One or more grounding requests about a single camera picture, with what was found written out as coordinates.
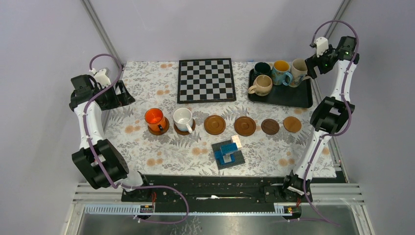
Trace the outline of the beige round mug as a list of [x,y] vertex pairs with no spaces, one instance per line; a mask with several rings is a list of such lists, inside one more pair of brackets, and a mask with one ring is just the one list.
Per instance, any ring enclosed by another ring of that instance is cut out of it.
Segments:
[[266,96],[271,92],[273,87],[272,79],[267,75],[259,75],[252,86],[248,88],[248,94],[256,94],[258,96]]

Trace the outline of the blue mug yellow inside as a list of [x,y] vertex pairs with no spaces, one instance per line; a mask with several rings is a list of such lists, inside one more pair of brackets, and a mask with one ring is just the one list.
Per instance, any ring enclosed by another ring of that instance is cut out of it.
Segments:
[[275,61],[272,67],[271,79],[273,85],[289,86],[293,80],[290,73],[290,64],[284,60]]

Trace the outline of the black white chessboard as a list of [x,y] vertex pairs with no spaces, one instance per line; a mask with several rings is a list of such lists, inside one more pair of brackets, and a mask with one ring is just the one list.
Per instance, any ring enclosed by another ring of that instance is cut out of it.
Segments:
[[230,58],[180,60],[177,103],[236,101]]

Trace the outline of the cream tall mug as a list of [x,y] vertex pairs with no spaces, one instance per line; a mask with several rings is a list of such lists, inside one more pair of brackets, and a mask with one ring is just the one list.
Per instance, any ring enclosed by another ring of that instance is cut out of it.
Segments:
[[290,73],[293,79],[289,84],[289,87],[292,88],[298,87],[303,81],[311,78],[308,75],[308,69],[305,60],[300,58],[292,61]]

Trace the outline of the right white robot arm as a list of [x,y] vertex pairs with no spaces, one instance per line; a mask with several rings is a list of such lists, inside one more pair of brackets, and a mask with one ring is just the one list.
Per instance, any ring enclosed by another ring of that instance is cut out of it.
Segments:
[[307,75],[315,79],[316,72],[326,74],[336,70],[337,77],[332,94],[321,101],[311,116],[310,123],[314,130],[305,152],[295,168],[284,178],[279,192],[288,202],[307,196],[319,156],[333,136],[347,129],[355,109],[350,103],[349,90],[359,61],[358,38],[343,36],[337,47],[333,47],[326,38],[319,37],[311,46],[316,48],[316,53],[305,60]]

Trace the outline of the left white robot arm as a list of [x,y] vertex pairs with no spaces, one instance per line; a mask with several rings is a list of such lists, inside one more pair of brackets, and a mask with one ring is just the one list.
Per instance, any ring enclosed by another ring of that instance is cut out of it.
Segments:
[[79,121],[81,141],[79,150],[72,154],[72,161],[94,188],[108,188],[121,184],[140,201],[151,197],[152,189],[144,183],[139,172],[130,172],[124,157],[105,138],[101,115],[105,110],[134,103],[123,81],[114,87],[102,85],[91,75],[71,79],[74,91],[69,107]]

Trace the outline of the dark walnut coaster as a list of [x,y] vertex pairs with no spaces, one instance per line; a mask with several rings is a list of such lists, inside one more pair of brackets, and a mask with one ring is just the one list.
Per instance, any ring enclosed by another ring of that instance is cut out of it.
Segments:
[[267,135],[275,135],[279,132],[280,126],[276,120],[268,118],[262,121],[261,129]]

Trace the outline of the light orange coaster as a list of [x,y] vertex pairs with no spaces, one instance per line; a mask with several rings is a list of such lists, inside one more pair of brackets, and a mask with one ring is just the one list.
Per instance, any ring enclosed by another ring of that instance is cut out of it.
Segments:
[[302,124],[301,121],[293,116],[289,116],[283,120],[284,128],[291,133],[297,133],[301,130]]

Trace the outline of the brown wooden ringed coaster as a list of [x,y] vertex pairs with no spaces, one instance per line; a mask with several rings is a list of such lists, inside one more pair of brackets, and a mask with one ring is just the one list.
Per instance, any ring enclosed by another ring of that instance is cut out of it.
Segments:
[[169,120],[165,117],[164,118],[164,120],[165,120],[165,127],[163,127],[162,125],[158,125],[158,130],[153,130],[153,129],[151,129],[150,128],[150,126],[148,125],[147,126],[147,128],[148,128],[148,131],[152,134],[152,135],[156,135],[156,136],[159,136],[159,135],[163,135],[164,133],[166,133],[168,130],[169,130],[169,127],[170,127],[170,122],[169,122]]
[[244,137],[248,137],[256,131],[256,123],[250,117],[239,117],[235,120],[234,129],[237,132],[237,134]]
[[174,129],[180,135],[192,134],[195,130],[196,122],[194,119],[189,120],[187,123],[174,122]]
[[204,121],[204,129],[211,135],[219,135],[224,132],[226,122],[223,117],[218,115],[211,115]]

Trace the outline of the black cup tray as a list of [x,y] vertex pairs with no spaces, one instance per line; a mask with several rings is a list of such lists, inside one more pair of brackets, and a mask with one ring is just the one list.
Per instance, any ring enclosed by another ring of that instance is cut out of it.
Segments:
[[252,102],[297,108],[310,108],[313,106],[311,81],[308,79],[296,88],[284,85],[272,85],[270,88],[270,92],[267,95],[248,94],[248,99]]

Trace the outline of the orange mug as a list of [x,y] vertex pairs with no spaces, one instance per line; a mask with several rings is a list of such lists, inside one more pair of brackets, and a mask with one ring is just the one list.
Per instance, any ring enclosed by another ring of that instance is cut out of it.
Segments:
[[151,108],[145,113],[145,121],[153,130],[158,130],[158,125],[165,127],[163,112],[158,108]]

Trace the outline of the white mug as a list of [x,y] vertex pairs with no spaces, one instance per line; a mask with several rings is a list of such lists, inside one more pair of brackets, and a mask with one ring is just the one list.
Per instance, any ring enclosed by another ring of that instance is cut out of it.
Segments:
[[193,116],[187,108],[179,108],[173,114],[176,127],[183,132],[193,133]]

